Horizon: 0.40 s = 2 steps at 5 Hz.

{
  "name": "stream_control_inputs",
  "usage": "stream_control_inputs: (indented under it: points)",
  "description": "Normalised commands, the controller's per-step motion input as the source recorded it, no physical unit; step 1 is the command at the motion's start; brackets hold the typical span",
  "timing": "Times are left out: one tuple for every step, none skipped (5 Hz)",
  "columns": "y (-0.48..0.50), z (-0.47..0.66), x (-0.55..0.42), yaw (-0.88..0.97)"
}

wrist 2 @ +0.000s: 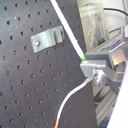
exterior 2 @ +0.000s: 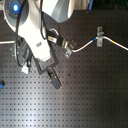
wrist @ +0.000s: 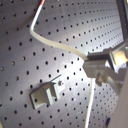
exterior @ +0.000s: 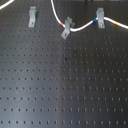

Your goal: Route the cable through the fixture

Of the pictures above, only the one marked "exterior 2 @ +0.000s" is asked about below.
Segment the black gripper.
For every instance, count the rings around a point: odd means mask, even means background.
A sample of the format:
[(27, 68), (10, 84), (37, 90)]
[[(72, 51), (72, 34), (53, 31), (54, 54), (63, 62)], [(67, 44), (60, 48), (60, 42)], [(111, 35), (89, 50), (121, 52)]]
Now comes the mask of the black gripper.
[[(75, 42), (74, 40), (68, 41), (66, 39), (63, 40), (63, 38), (58, 34), (58, 32), (55, 29), (50, 29), (47, 31), (47, 40), (55, 43), (59, 46), (62, 45), (62, 47), (68, 47), (72, 42)], [(68, 48), (65, 53), (66, 58), (70, 58), (72, 54), (72, 49)]]

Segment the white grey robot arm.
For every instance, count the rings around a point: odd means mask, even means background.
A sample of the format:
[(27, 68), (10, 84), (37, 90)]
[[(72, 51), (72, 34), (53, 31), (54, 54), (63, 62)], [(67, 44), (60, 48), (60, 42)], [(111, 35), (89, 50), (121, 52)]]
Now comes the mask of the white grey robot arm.
[(35, 58), (47, 61), (51, 58), (48, 41), (42, 37), (40, 13), (44, 12), (58, 23), (67, 21), (75, 8), (76, 0), (3, 0), (3, 13), (9, 27), (16, 30), (18, 13), (21, 13), (18, 35), (23, 37)]

